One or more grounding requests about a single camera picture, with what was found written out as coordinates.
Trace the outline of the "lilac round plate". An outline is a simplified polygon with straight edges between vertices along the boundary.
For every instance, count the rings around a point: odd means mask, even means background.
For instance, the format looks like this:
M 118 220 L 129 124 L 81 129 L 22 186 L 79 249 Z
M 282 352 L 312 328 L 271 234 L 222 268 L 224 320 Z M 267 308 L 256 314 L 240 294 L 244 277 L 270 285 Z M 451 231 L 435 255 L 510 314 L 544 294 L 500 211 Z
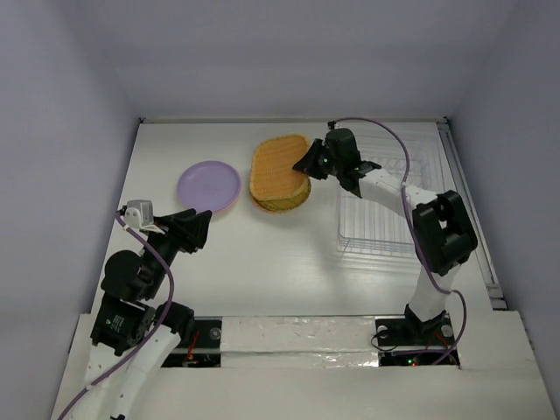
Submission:
M 188 167 L 179 177 L 176 191 L 187 208 L 202 212 L 211 211 L 221 196 L 240 194 L 241 187 L 241 176 L 233 166 L 208 160 Z

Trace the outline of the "pink round plate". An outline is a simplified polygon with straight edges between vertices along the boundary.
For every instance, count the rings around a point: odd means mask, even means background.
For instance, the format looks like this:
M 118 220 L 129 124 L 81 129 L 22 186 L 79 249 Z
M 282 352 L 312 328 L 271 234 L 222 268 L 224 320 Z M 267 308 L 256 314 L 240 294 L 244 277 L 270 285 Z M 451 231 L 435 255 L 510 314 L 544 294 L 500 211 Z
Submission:
M 238 201 L 239 194 L 228 197 L 220 196 L 220 198 L 220 202 L 213 204 L 213 208 L 211 209 L 213 214 L 223 215 L 232 210 Z

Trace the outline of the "orange woven rectangular tray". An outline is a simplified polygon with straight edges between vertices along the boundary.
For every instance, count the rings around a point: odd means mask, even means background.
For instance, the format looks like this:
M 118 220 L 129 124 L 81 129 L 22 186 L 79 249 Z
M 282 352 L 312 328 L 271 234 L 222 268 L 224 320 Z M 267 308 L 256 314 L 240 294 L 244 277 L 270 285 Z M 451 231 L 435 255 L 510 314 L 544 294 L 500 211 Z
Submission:
M 293 166 L 308 151 L 306 136 L 290 134 L 265 140 L 253 153 L 249 191 L 260 201 L 293 199 L 304 192 L 308 177 Z

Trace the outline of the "yellow-green woven round plate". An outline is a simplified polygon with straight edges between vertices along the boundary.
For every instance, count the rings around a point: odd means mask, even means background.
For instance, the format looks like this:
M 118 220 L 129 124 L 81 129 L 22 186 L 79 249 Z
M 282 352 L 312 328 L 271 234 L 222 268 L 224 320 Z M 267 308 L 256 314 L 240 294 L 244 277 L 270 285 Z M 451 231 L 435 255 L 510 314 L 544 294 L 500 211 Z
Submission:
M 288 199 L 259 200 L 265 207 L 273 211 L 273 214 L 283 214 L 302 206 L 311 195 L 312 183 L 306 180 L 304 190 L 294 197 Z

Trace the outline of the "orange woven round plate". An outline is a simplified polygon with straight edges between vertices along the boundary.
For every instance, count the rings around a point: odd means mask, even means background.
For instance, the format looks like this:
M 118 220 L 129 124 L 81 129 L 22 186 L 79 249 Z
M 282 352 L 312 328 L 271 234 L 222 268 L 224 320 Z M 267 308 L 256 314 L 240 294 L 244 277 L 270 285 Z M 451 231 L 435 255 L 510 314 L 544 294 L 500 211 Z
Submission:
M 249 195 L 249 198 L 251 199 L 251 202 L 261 211 L 268 213 L 268 214 L 273 214 L 274 212 L 269 210 L 267 207 L 265 207 L 259 200 L 257 200 L 253 195 Z

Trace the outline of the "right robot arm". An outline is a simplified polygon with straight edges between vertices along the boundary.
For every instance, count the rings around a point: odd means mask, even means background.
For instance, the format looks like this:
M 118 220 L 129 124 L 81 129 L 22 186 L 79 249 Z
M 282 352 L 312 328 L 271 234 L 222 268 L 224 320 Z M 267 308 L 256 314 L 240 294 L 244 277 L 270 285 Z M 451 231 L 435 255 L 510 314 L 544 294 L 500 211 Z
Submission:
M 452 284 L 461 265 L 478 247 L 461 196 L 453 190 L 424 190 L 363 159 L 347 128 L 333 128 L 324 139 L 314 140 L 293 169 L 313 179 L 335 177 L 347 192 L 406 220 L 421 269 L 400 330 L 411 342 L 426 341 L 444 320 L 446 299 L 455 293 Z

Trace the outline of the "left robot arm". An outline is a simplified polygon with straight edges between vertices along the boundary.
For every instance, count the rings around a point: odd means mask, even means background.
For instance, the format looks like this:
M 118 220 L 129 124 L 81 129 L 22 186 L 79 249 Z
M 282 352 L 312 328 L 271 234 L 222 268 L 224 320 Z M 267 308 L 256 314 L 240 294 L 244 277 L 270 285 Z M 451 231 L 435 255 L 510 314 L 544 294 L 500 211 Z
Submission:
M 134 418 L 172 350 L 196 340 L 193 309 L 173 300 L 171 266 L 177 254 L 205 246 L 212 216 L 194 209 L 156 216 L 149 200 L 116 212 L 142 248 L 118 251 L 104 265 L 82 388 L 59 418 Z

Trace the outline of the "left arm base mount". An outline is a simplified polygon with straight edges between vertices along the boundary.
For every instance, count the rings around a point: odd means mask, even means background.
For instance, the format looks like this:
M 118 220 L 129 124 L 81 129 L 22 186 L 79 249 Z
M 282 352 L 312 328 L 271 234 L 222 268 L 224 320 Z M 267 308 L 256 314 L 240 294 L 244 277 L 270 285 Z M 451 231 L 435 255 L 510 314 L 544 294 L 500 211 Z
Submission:
M 163 368 L 219 368 L 222 318 L 196 317 L 189 339 L 182 340 L 164 360 Z

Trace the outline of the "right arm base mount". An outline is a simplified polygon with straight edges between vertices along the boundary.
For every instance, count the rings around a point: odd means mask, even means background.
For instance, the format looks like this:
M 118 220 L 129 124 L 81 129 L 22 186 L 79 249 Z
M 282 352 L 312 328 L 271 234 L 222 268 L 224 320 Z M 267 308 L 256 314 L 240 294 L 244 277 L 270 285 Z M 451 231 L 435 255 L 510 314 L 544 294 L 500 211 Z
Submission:
M 454 341 L 451 320 L 445 315 L 425 332 L 405 317 L 377 318 L 370 343 L 378 352 L 380 367 L 457 367 L 458 352 L 451 351 Z

